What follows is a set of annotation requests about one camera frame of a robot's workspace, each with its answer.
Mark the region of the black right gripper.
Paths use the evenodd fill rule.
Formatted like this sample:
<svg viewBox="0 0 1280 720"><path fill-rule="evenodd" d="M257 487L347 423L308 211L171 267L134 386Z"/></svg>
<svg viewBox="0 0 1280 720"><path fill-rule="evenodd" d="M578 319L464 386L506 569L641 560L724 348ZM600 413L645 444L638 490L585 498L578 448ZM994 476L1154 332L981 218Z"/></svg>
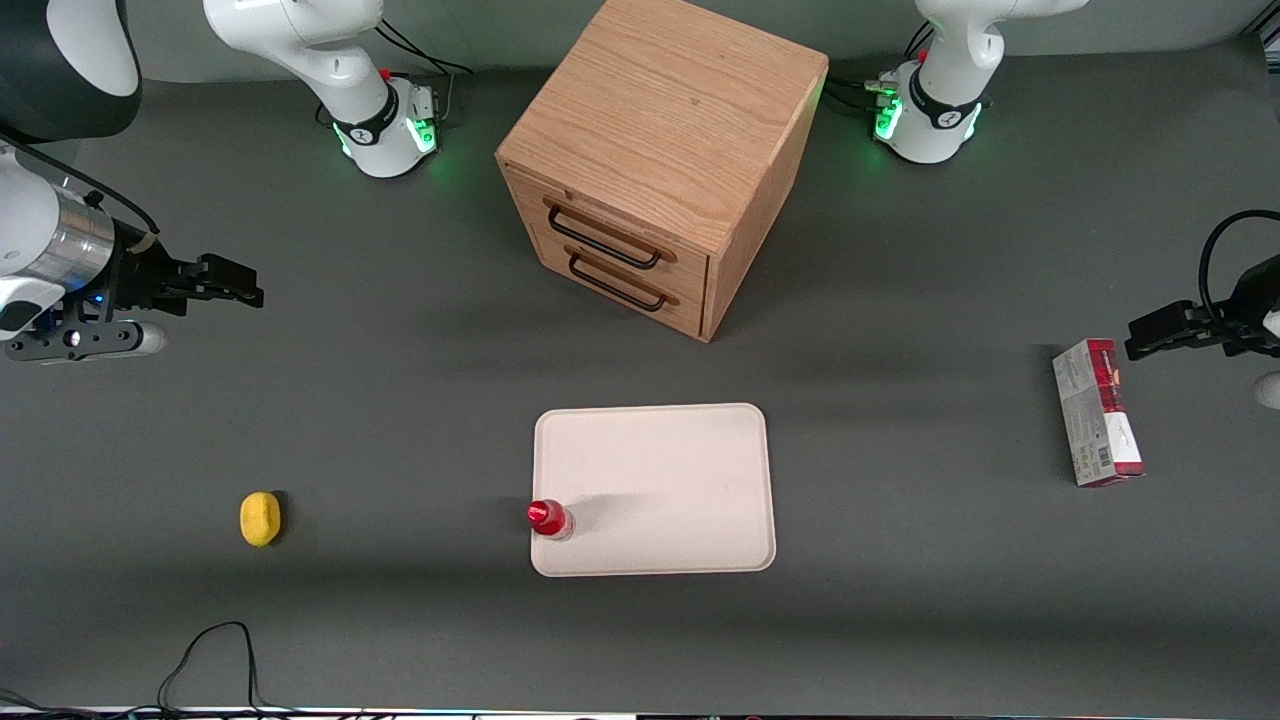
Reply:
<svg viewBox="0 0 1280 720"><path fill-rule="evenodd" d="M261 309L262 291L253 287L253 270L215 254L196 261L196 278L186 274L192 265L172 258L163 245L128 224L113 224L108 265L95 278L99 320L113 322L116 314L134 309L174 316L187 313L191 300L225 300Z"/></svg>

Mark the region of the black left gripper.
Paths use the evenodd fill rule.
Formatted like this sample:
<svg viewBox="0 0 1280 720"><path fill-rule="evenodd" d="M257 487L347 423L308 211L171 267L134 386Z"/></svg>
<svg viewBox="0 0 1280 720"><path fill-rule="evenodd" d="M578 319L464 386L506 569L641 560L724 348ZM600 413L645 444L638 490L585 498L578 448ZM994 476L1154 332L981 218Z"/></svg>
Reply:
<svg viewBox="0 0 1280 720"><path fill-rule="evenodd" d="M1222 325L1224 355L1277 357L1277 304L1279 255L1275 255L1244 272L1230 296L1213 304ZM1162 306L1130 322L1128 328L1125 352L1134 363L1176 348L1219 345L1208 311L1190 300Z"/></svg>

